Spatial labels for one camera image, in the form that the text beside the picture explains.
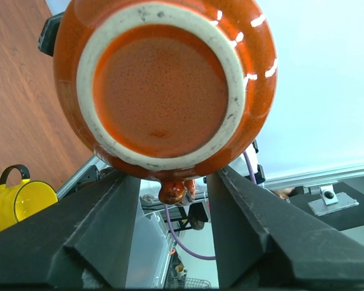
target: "yellow enamel cup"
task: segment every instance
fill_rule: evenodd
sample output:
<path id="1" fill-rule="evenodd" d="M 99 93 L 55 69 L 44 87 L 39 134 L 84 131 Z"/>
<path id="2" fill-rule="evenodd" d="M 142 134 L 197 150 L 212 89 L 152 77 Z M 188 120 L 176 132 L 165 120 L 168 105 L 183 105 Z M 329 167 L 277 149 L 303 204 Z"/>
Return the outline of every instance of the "yellow enamel cup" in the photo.
<path id="1" fill-rule="evenodd" d="M 20 184 L 7 187 L 9 173 L 19 170 Z M 0 231 L 34 215 L 58 202 L 54 189 L 45 182 L 30 181 L 30 172 L 24 165 L 13 165 L 0 177 Z"/>

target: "brown ceramic pot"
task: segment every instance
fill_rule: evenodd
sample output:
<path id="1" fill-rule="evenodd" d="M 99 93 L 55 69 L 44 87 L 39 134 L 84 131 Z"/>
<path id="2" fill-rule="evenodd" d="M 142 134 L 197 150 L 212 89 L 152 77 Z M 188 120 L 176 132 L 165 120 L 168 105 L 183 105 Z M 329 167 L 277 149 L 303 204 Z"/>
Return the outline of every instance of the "brown ceramic pot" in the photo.
<path id="1" fill-rule="evenodd" d="M 194 191 L 189 179 L 254 140 L 277 58 L 253 0 L 73 0 L 54 74 L 83 143 L 114 168 L 161 181 L 160 200 L 172 204 Z"/>

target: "wire basket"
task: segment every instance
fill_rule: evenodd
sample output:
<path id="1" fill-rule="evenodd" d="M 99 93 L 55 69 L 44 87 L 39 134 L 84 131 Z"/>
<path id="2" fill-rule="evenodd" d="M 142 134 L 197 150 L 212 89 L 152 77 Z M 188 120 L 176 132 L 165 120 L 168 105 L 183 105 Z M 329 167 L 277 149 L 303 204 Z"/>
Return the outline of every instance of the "wire basket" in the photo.
<path id="1" fill-rule="evenodd" d="M 170 278 L 168 284 L 170 289 L 211 289 L 212 285 L 207 280 L 194 278 Z"/>

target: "screw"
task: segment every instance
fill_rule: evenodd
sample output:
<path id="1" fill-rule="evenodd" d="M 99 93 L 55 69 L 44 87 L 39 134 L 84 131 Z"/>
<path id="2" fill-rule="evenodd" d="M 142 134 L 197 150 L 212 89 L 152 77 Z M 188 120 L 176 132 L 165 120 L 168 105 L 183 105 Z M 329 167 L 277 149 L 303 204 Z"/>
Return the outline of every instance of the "screw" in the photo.
<path id="1" fill-rule="evenodd" d="M 325 192 L 323 192 L 323 194 L 328 199 L 333 199 L 334 198 L 334 194 L 332 192 L 330 192 L 330 191 L 325 191 Z"/>

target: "brown wood floor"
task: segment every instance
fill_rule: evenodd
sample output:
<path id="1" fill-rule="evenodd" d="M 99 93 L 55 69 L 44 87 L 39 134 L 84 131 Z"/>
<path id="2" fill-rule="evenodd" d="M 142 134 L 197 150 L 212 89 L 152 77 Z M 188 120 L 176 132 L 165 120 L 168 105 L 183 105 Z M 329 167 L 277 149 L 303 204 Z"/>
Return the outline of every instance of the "brown wood floor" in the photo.
<path id="1" fill-rule="evenodd" d="M 67 123 L 52 58 L 38 51 L 50 11 L 44 0 L 0 0 L 0 175 L 24 164 L 31 179 L 58 189 L 90 157 Z M 18 173 L 10 183 L 17 184 Z"/>

